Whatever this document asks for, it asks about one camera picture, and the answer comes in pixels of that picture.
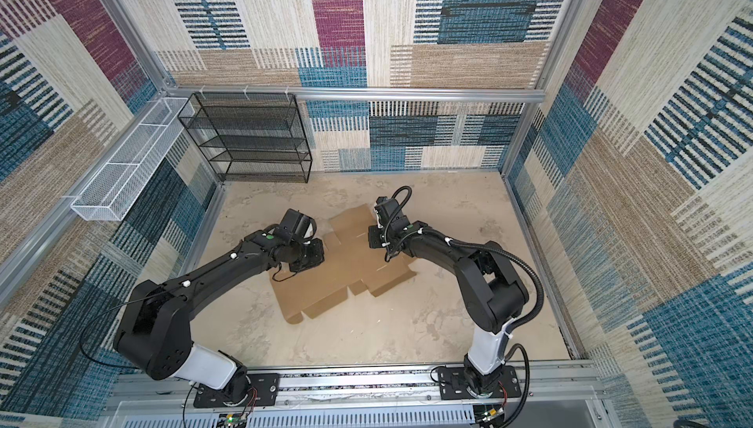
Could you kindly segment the brown cardboard box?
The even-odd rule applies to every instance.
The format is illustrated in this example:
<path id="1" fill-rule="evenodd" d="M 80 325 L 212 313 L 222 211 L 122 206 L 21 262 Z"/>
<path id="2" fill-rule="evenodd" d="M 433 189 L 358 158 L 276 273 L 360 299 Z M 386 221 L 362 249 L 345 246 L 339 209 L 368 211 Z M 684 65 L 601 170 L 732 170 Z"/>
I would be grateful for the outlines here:
<path id="1" fill-rule="evenodd" d="M 270 272 L 271 284 L 289 324 L 315 318 L 364 292 L 374 297 L 414 278 L 413 259 L 399 256 L 388 263 L 381 249 L 369 247 L 368 228 L 377 220 L 367 205 L 345 210 L 329 220 L 324 236 L 325 261 L 318 267 L 292 273 L 287 265 Z"/>

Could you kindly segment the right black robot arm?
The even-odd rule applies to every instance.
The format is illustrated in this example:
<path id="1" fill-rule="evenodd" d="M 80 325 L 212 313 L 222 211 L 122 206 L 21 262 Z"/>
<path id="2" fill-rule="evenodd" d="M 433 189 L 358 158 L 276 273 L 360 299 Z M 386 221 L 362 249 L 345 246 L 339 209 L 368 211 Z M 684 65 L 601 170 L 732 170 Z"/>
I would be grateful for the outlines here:
<path id="1" fill-rule="evenodd" d="M 471 244 L 451 238 L 403 214 L 403 203 L 382 196 L 374 206 L 376 225 L 369 228 L 369 245 L 398 255 L 424 259 L 455 277 L 463 304 L 474 326 L 472 345 L 464 356 L 469 393 L 486 398 L 498 387 L 509 359 L 505 351 L 523 320 L 529 292 L 511 255 L 498 244 Z"/>

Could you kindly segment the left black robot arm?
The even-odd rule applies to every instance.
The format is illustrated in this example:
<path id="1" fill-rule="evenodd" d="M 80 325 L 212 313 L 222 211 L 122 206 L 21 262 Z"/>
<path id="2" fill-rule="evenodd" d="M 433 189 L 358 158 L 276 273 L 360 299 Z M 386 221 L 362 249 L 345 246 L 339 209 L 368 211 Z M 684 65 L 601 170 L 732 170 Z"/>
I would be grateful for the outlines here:
<path id="1" fill-rule="evenodd" d="M 288 265 L 301 272 L 321 265 L 324 244 L 310 216 L 287 210 L 278 224 L 257 230 L 192 272 L 157 284 L 137 285 L 125 305 L 114 349 L 154 380 L 196 383 L 211 401 L 240 406 L 253 394 L 246 366 L 195 343 L 190 323 L 209 304 L 243 281 Z"/>

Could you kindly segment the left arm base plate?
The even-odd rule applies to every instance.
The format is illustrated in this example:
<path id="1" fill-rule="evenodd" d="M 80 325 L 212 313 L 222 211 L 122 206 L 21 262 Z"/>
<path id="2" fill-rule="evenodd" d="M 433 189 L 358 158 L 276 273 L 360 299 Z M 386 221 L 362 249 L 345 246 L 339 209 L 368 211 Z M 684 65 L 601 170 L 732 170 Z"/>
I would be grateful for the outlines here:
<path id="1" fill-rule="evenodd" d="M 194 408 L 266 408 L 278 398 L 280 373 L 247 373 L 235 377 L 225 389 L 210 389 L 200 384 Z"/>

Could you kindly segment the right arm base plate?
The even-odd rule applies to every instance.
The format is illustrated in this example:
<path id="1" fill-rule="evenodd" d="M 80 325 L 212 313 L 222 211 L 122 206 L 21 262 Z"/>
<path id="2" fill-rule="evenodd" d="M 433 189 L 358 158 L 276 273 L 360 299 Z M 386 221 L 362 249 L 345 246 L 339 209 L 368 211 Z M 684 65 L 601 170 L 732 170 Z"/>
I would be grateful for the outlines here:
<path id="1" fill-rule="evenodd" d="M 486 375 L 480 374 L 472 365 L 439 365 L 429 372 L 429 378 L 439 386 L 444 401 L 510 399 L 523 395 L 521 378 L 511 365 L 501 365 Z"/>

